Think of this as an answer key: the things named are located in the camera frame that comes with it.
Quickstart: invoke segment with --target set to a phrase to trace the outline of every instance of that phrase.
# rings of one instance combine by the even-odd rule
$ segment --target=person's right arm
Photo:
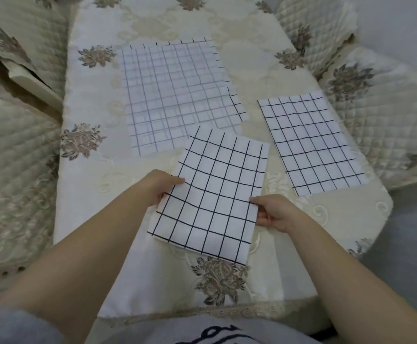
[[[257,225],[286,232],[338,334],[349,343],[417,343],[417,311],[285,197],[250,198]]]

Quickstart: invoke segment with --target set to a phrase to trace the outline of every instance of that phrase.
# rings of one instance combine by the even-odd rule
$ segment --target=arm
[[[285,197],[250,198],[257,224],[288,233],[339,335],[349,343],[417,343],[417,311]]]
[[[124,263],[147,208],[184,179],[154,170],[33,263],[0,307],[30,312],[83,343]]]

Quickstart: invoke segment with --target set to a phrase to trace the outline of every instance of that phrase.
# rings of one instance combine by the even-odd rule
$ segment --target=person
[[[0,344],[83,343],[148,207],[184,179],[154,170],[47,250],[0,299]],[[417,343],[417,311],[285,197],[250,198],[257,225],[287,233],[348,343]],[[106,343],[315,343],[285,325],[206,315],[141,322]]]

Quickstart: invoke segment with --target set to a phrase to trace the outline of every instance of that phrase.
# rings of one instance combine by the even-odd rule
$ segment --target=floral tablecloth
[[[250,115],[241,125],[248,137],[272,142],[257,99],[318,90],[263,0],[84,0],[72,11],[69,34],[55,242],[151,169],[170,170],[180,152],[132,158],[115,50],[200,37],[215,41]],[[392,201],[341,127],[369,184],[296,197],[271,147],[263,193],[288,197],[358,257],[381,231]],[[324,326],[303,327],[293,315],[311,309],[315,317],[317,297],[286,234],[257,227],[248,265],[240,267],[147,236],[150,212],[100,317],[124,324],[209,313],[273,318],[304,332]]]

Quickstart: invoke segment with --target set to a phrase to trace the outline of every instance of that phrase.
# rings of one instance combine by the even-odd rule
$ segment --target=person's left arm
[[[0,299],[83,343],[149,206],[184,179],[153,170],[46,251]]]

